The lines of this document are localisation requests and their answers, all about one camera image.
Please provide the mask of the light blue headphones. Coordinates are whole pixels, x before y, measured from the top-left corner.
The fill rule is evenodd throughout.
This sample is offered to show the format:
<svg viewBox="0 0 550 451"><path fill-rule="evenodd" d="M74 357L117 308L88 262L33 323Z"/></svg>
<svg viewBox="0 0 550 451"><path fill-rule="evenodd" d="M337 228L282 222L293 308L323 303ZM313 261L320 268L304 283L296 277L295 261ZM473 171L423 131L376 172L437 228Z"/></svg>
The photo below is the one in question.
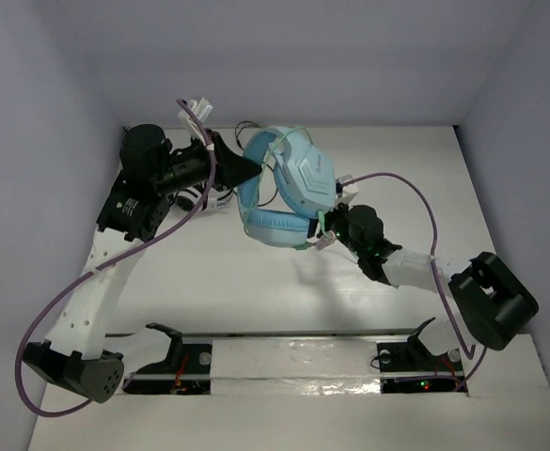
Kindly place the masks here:
<svg viewBox="0 0 550 451"><path fill-rule="evenodd" d="M330 159L302 127L265 127L248 141L243 156L259 167L274 161L274 182L287 211L259 206L261 176L237 189L237 205L247 237L276 248L306 250L312 224L324 220L337 200L337 179Z"/></svg>

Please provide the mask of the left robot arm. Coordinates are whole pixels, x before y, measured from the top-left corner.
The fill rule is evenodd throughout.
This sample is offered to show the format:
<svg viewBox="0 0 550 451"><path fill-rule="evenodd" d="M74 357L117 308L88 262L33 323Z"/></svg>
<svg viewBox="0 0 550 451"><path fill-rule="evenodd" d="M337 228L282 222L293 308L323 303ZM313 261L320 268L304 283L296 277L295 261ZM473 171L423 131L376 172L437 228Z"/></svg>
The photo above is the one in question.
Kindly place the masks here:
<svg viewBox="0 0 550 451"><path fill-rule="evenodd" d="M184 359L179 331L152 322L129 336L106 339L107 328L136 263L152 245L172 235L202 207L197 202L175 225L158 229L170 211L170 196L202 184L203 198L258 176L261 167L235 152L221 134L207 129L186 148L173 148L154 124L127 129L119 151L121 169L97 219L86 266L42 310L66 300L55 325L40 341L26 331L16 353L15 383L23 403L40 416L24 390L23 369L47 383L104 403L123 390L133 373L148 366L176 371Z"/></svg>

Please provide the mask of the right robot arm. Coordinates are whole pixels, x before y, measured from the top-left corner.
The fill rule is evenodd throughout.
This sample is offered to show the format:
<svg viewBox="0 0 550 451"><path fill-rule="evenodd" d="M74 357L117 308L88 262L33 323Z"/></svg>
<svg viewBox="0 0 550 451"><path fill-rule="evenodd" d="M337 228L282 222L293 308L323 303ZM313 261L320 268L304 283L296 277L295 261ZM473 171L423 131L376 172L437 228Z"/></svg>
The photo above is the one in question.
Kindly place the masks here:
<svg viewBox="0 0 550 451"><path fill-rule="evenodd" d="M334 236L357 259L371 281L419 288L439 296L445 321L427 319L392 351L383 369L409 360L430 370L449 351L475 347L501 351L538 314L539 304L504 261L482 252L466 262L420 254L388 240L372 207L342 204L325 214L323 237Z"/></svg>

